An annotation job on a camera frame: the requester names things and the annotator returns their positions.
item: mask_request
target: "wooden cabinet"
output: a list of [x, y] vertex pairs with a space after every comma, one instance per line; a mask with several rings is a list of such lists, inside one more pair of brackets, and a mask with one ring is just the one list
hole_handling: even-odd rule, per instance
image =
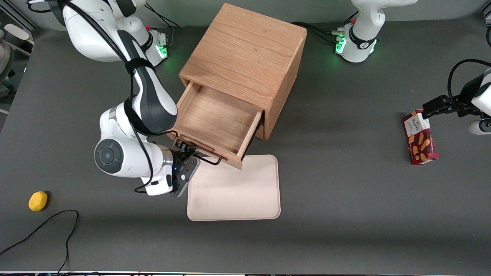
[[307, 31], [224, 4], [179, 77], [173, 130], [242, 169], [253, 138], [268, 140], [297, 77]]

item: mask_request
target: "beige tray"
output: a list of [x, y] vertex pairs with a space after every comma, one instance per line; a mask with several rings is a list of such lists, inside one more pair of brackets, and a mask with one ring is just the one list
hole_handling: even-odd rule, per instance
[[192, 221], [273, 220], [280, 212], [278, 161], [273, 155], [248, 155], [244, 169], [201, 162], [189, 183]]

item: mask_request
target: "yellow ball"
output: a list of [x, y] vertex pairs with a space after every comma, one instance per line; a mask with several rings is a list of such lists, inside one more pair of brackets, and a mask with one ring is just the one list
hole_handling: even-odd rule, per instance
[[38, 191], [32, 194], [29, 199], [29, 209], [33, 211], [41, 211], [46, 206], [48, 195], [43, 191]]

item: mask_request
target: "gray table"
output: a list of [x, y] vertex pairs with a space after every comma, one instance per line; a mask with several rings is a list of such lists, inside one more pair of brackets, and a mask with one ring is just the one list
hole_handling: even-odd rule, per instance
[[[176, 30], [170, 59], [157, 69], [175, 101], [184, 91], [177, 74], [204, 31]], [[36, 31], [0, 134], [1, 247], [77, 209], [68, 270], [489, 275], [490, 137], [467, 132], [474, 118], [435, 117], [441, 159], [412, 166], [401, 123], [446, 92], [456, 62], [490, 59], [485, 32], [482, 15], [389, 22], [362, 64], [308, 36], [271, 140], [255, 139], [248, 151], [278, 158], [280, 217], [192, 222], [186, 196], [136, 194], [139, 179], [94, 164], [99, 115], [128, 96], [123, 65], [85, 58], [64, 32]], [[484, 70], [464, 65], [455, 92]], [[52, 201], [34, 213], [27, 201], [38, 190], [51, 191]], [[0, 257], [0, 270], [57, 270], [72, 221], [66, 214]]]

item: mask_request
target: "open drawer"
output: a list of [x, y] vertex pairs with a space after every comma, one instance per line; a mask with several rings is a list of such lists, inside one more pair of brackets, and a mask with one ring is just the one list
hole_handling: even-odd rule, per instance
[[262, 109], [194, 82], [189, 82], [177, 109], [172, 130], [179, 139], [242, 170], [242, 158], [256, 133]]

